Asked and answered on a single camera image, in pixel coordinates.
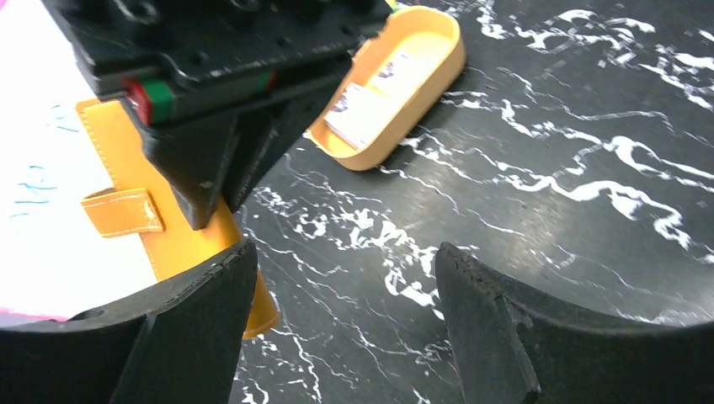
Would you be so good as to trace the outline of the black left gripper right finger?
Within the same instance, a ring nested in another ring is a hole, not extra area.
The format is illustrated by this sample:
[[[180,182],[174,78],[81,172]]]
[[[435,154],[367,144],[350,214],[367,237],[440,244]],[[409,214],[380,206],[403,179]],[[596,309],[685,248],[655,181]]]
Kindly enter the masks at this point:
[[[710,403],[713,325],[558,299],[443,242],[434,271],[466,403]]]

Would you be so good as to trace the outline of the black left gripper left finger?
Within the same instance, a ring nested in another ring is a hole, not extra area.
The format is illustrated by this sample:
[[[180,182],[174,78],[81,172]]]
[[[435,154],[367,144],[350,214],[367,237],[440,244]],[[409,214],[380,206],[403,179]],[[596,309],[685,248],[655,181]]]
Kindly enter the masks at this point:
[[[1,331],[4,403],[226,403],[257,283],[242,240],[69,320]]]

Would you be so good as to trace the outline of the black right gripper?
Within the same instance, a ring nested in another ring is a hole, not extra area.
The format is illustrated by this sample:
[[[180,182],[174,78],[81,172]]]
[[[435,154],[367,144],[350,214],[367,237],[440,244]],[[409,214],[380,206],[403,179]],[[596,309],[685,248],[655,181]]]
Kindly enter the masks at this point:
[[[142,151],[194,230],[207,227],[221,188],[230,211],[243,205],[324,110],[352,67],[349,52],[392,13],[384,1],[47,1],[45,9],[95,96],[125,96],[153,125],[139,126]],[[238,124],[236,114],[189,118],[269,91]]]

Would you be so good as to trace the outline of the orange leather card holder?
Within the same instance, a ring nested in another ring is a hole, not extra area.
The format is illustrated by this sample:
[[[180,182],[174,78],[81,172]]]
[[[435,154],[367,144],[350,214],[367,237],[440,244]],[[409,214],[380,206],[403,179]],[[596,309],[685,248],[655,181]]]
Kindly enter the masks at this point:
[[[242,240],[223,201],[207,227],[192,229],[168,181],[144,157],[141,137],[119,102],[91,99],[76,111],[112,181],[81,205],[100,236],[137,234],[156,280],[187,271]]]

